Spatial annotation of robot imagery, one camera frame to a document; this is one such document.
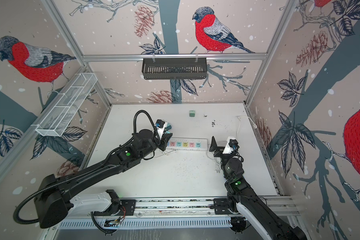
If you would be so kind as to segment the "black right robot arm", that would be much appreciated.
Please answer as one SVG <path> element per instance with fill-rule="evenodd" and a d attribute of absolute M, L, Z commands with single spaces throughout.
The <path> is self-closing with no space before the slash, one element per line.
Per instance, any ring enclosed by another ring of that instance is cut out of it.
<path fill-rule="evenodd" d="M 243 215 L 264 240 L 306 240 L 299 227 L 292 227 L 278 217 L 255 193 L 244 178 L 244 158 L 239 154 L 235 138 L 228 139 L 225 147 L 219 147 L 212 137 L 209 151 L 220 158 L 223 177 L 226 180 L 228 209 Z"/>

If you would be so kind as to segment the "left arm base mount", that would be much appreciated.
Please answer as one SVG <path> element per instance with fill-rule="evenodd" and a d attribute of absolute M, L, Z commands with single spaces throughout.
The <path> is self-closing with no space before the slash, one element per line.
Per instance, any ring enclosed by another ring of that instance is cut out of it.
<path fill-rule="evenodd" d="M 110 216 L 133 216 L 136 207 L 136 200 L 120 199 L 114 190 L 106 190 L 105 197 L 110 198 L 110 203 L 102 211 L 94 211 L 96 217 Z"/>

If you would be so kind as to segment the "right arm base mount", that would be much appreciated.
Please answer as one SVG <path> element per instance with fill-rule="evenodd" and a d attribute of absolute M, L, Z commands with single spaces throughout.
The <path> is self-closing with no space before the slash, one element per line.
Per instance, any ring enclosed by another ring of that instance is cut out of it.
<path fill-rule="evenodd" d="M 234 203 L 227 198 L 214 198 L 210 209 L 214 210 L 215 215 L 238 215 L 239 212 L 234 208 Z"/>

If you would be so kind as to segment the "white multicolour power strip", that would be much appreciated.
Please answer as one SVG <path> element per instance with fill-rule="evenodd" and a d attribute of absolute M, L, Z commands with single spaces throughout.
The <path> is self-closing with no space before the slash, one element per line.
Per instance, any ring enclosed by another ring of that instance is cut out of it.
<path fill-rule="evenodd" d="M 207 139 L 194 138 L 171 138 L 167 144 L 167 150 L 185 150 L 185 151 L 207 151 Z"/>

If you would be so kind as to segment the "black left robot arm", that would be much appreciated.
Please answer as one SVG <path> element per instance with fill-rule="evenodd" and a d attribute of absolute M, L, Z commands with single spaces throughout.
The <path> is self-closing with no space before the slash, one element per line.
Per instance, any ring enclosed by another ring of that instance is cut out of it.
<path fill-rule="evenodd" d="M 173 135 L 170 133 L 172 126 L 164 120 L 150 123 L 152 130 L 134 131 L 125 144 L 110 151 L 103 161 L 67 176 L 45 177 L 39 190 L 16 207 L 14 221 L 21 225 L 38 223 L 40 228 L 47 229 L 66 217 L 93 212 L 98 216 L 133 214 L 131 204 L 123 204 L 114 190 L 86 195 L 82 191 L 126 172 L 140 164 L 141 160 L 152 159 L 157 149 L 164 152 Z"/>

